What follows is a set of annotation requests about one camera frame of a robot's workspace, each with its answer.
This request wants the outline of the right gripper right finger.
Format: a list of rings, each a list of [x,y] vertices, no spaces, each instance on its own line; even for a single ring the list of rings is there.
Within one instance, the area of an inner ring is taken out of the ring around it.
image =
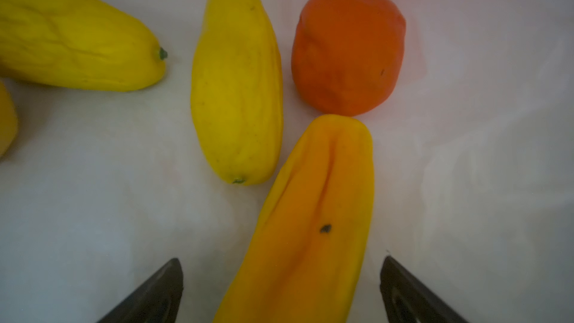
[[[467,323],[395,258],[385,257],[380,292],[390,323]]]

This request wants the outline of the translucent white plastic bag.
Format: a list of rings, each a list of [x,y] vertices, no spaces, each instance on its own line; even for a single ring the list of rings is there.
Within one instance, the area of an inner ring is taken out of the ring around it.
[[[97,322],[169,259],[179,322],[210,322],[271,188],[218,179],[189,108],[205,0],[103,0],[166,47],[158,85],[7,81],[1,320]],[[262,0],[284,61],[283,156],[317,112],[291,80],[307,0]],[[393,95],[362,116],[376,198],[350,322],[385,322],[392,256],[471,322],[573,320],[573,0],[392,0],[407,21]]]

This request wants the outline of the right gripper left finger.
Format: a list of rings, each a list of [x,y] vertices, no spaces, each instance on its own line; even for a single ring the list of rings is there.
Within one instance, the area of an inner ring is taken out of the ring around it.
[[[175,323],[182,299],[182,266],[167,261],[98,323]]]

